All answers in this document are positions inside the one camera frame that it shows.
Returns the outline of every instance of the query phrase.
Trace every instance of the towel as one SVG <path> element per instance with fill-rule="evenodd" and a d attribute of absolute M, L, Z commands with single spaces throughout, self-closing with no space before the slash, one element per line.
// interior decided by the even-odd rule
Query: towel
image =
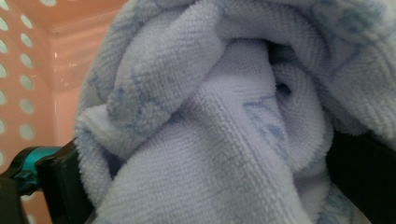
<path fill-rule="evenodd" d="M 333 131 L 396 145 L 396 4 L 130 0 L 82 85 L 94 223 L 366 223 Z"/>

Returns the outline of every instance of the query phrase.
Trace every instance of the fabric texture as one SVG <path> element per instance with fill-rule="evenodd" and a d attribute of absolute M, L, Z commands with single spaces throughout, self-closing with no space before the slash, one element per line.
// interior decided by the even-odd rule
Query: fabric texture
<path fill-rule="evenodd" d="M 396 144 L 396 4 L 131 0 L 81 89 L 95 223 L 365 223 L 334 130 Z"/>

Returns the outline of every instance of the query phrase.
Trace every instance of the light blue towel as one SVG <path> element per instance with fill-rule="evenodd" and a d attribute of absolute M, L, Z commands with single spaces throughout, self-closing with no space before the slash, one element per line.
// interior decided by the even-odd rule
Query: light blue towel
<path fill-rule="evenodd" d="M 82 86 L 95 223 L 365 223 L 333 130 L 396 146 L 396 4 L 131 0 Z"/>

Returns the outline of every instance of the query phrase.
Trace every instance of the plastic basket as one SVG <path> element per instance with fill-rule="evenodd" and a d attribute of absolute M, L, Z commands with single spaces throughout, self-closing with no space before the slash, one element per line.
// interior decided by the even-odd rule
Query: plastic basket
<path fill-rule="evenodd" d="M 72 140 L 79 86 L 126 0 L 0 0 L 0 174 L 30 146 Z M 22 197 L 50 223 L 41 193 Z"/>

